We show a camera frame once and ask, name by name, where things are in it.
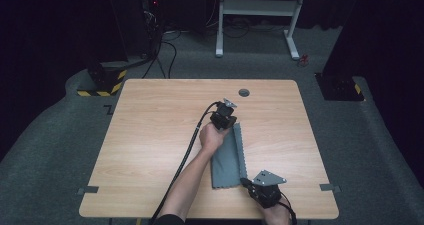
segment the dark background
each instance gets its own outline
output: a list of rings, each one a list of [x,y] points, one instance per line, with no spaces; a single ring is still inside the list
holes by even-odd
[[[69,4],[58,1],[67,0],[0,0],[1,158],[37,115],[65,95],[66,80],[86,68],[63,20]],[[206,19],[212,0],[204,1],[199,7],[205,8]],[[322,29],[344,25],[324,74],[366,78],[387,128],[421,185],[422,7],[422,0],[305,0],[297,24]],[[99,29],[116,29],[116,19],[112,16]],[[92,39],[98,42],[101,37]]]

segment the wooden table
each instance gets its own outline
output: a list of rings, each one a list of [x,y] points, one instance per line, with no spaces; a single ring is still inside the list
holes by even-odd
[[[241,97],[240,89],[250,96]],[[228,98],[238,105],[247,173],[262,169],[279,185],[299,219],[333,219],[338,208],[299,93],[291,80],[127,80],[80,207],[84,217],[149,218],[180,164],[204,110]],[[203,125],[209,122],[205,117]],[[200,148],[196,140],[187,164]],[[258,219],[242,186],[212,189],[206,169],[189,218]]]

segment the yellow and black hazard tape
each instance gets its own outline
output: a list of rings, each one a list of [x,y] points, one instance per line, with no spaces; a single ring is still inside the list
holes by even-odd
[[[82,97],[91,97],[91,96],[101,96],[101,97],[108,97],[108,96],[115,96],[119,89],[122,86],[122,82],[124,80],[125,74],[127,74],[127,70],[124,70],[118,74],[118,77],[114,83],[114,86],[110,91],[105,90],[77,90],[78,95]]]

